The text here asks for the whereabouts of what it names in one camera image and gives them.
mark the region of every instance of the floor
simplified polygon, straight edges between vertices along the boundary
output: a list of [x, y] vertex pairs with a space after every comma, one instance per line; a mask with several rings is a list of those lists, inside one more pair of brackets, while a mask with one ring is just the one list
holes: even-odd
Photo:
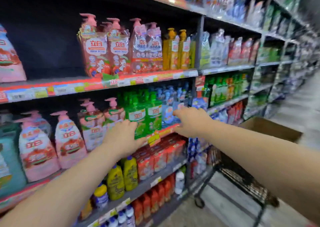
[[[283, 101], [272, 121], [303, 132], [302, 147], [320, 150], [320, 72], [308, 79], [295, 94]], [[194, 204], [193, 197], [167, 218], [160, 227], [251, 227], [260, 206], [216, 173], [210, 183], [218, 191], [206, 186], [201, 197], [204, 209]], [[310, 222], [280, 201], [280, 207], [268, 207], [259, 227], [313, 227]]]

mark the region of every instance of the cart wheel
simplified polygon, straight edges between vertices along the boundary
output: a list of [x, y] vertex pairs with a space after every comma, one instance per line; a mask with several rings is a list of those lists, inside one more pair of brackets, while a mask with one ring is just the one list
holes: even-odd
[[194, 203], [198, 208], [201, 208], [201, 209], [203, 209], [206, 205], [205, 201], [203, 201], [201, 197], [195, 197]]

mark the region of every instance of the hand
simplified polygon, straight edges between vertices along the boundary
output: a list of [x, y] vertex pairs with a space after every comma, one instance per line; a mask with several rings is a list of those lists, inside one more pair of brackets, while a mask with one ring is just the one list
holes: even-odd
[[112, 150], [119, 159], [133, 154], [147, 141], [146, 138], [134, 140], [137, 125], [138, 123], [129, 120], [116, 123], [111, 130], [107, 131], [103, 145], [107, 145], [107, 150]]
[[194, 107], [175, 110], [173, 115], [181, 120], [181, 124], [174, 131], [188, 138], [203, 138], [204, 127], [209, 126], [209, 122], [212, 120], [204, 109]]

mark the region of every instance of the brown box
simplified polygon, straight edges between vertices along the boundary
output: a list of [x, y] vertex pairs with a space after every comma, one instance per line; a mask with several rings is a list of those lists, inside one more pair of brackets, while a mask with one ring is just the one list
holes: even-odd
[[303, 134], [302, 132], [282, 126], [261, 117], [250, 118], [249, 120], [241, 123], [239, 127], [274, 136], [279, 139], [288, 140], [294, 143], [298, 143], [298, 140]]

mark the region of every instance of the forearm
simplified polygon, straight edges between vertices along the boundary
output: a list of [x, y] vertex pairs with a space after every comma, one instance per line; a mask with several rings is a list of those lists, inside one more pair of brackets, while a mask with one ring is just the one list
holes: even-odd
[[320, 153], [295, 143], [210, 120], [203, 137], [268, 190], [320, 224]]
[[108, 146], [99, 146], [77, 165], [37, 190], [4, 216], [1, 226], [72, 226], [81, 208], [118, 161], [117, 153], [108, 149]]

